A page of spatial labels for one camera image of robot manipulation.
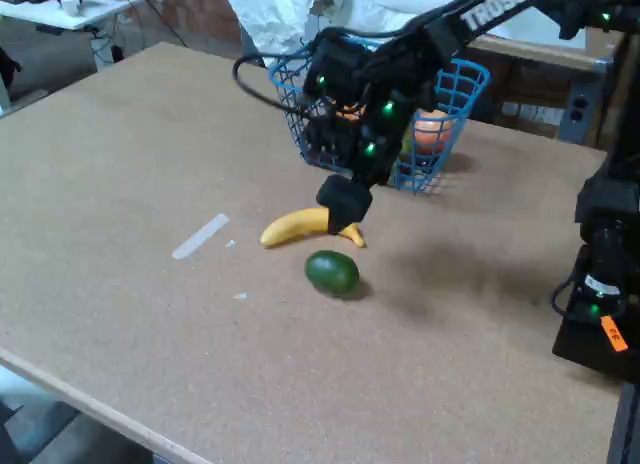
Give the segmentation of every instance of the white plastic strip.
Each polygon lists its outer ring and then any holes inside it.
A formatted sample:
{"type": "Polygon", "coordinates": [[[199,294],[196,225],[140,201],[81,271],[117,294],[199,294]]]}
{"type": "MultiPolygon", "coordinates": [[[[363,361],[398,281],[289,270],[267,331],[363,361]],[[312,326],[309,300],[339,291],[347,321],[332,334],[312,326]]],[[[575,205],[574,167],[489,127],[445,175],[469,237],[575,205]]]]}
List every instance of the white plastic strip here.
{"type": "Polygon", "coordinates": [[[178,260],[190,256],[196,249],[204,244],[207,239],[222,229],[227,222],[229,222],[229,218],[227,216],[224,214],[218,214],[207,224],[202,226],[202,228],[193,236],[184,241],[180,247],[173,251],[171,256],[178,260]]]}

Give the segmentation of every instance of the person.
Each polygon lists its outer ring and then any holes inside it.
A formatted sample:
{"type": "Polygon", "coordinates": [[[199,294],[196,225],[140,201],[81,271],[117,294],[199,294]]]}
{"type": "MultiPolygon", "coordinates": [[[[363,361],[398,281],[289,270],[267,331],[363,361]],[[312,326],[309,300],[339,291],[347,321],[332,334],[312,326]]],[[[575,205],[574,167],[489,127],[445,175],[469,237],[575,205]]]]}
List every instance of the person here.
{"type": "Polygon", "coordinates": [[[22,66],[11,59],[5,50],[0,47],[0,75],[2,76],[2,82],[4,82],[6,89],[9,89],[9,86],[11,86],[16,71],[22,71],[22,66]]]}

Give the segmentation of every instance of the white table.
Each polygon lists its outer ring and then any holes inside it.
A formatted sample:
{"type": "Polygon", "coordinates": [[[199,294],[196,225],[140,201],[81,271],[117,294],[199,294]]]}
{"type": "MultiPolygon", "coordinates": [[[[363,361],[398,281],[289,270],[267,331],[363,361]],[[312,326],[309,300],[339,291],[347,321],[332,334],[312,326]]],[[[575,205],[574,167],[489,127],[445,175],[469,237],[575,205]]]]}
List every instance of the white table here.
{"type": "MultiPolygon", "coordinates": [[[[41,4],[9,4],[0,1],[0,15],[30,21],[35,24],[58,27],[69,31],[77,31],[89,25],[99,29],[110,16],[115,16],[127,8],[147,0],[83,0],[80,13],[70,16],[62,10],[57,1],[41,4]]],[[[101,70],[111,61],[111,49],[108,45],[110,37],[104,32],[91,40],[96,68],[101,70]]],[[[0,80],[0,116],[6,114],[11,107],[7,90],[0,80]]]]}

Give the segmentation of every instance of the table edge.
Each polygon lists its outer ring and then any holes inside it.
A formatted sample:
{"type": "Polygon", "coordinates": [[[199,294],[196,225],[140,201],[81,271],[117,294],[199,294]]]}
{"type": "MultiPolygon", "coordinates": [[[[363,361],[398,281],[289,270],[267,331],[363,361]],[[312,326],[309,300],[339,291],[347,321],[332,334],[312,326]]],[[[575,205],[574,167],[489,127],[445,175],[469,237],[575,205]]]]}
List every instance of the table edge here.
{"type": "Polygon", "coordinates": [[[3,348],[0,348],[0,365],[43,389],[51,391],[82,413],[170,460],[173,464],[212,464],[211,461],[134,421],[48,372],[38,369],[3,348]]]}

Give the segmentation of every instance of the white sticker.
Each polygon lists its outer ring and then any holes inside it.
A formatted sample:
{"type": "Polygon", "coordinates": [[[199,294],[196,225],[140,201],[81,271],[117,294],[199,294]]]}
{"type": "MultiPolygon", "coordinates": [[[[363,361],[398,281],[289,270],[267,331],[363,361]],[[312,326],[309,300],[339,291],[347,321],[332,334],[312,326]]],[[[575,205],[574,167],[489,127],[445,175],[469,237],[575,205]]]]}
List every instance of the white sticker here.
{"type": "Polygon", "coordinates": [[[597,279],[594,279],[589,274],[587,274],[587,277],[584,278],[584,283],[596,292],[600,292],[608,296],[620,295],[620,289],[618,289],[616,286],[604,284],[597,279]]]}
{"type": "Polygon", "coordinates": [[[189,239],[184,241],[180,247],[178,247],[171,256],[174,259],[184,259],[187,256],[190,256],[196,249],[198,249],[202,244],[205,243],[207,239],[213,236],[216,232],[218,232],[222,227],[229,222],[229,218],[224,214],[218,214],[216,217],[211,219],[208,223],[200,228],[198,232],[196,232],[189,239]]]}

